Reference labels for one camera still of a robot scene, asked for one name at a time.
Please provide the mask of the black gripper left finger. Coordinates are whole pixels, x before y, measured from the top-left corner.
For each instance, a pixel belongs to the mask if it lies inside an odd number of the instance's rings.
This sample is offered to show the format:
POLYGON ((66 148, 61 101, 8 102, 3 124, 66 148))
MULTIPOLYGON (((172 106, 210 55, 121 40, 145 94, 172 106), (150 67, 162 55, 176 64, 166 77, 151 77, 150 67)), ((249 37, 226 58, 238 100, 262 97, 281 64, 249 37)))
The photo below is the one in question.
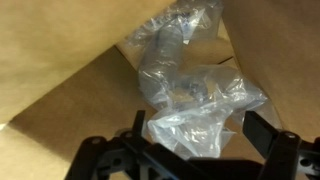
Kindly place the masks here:
POLYGON ((132 126, 132 134, 134 136, 142 136, 145 129, 145 111, 138 110, 132 126))

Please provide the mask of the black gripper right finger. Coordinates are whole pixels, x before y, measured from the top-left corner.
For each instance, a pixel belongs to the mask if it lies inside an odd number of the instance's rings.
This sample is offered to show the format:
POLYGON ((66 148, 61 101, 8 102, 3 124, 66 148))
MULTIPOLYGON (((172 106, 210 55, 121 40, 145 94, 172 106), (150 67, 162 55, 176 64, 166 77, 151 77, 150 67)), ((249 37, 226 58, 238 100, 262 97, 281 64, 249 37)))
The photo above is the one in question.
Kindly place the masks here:
POLYGON ((255 111, 246 111, 242 132, 262 157, 267 157, 278 130, 255 111))

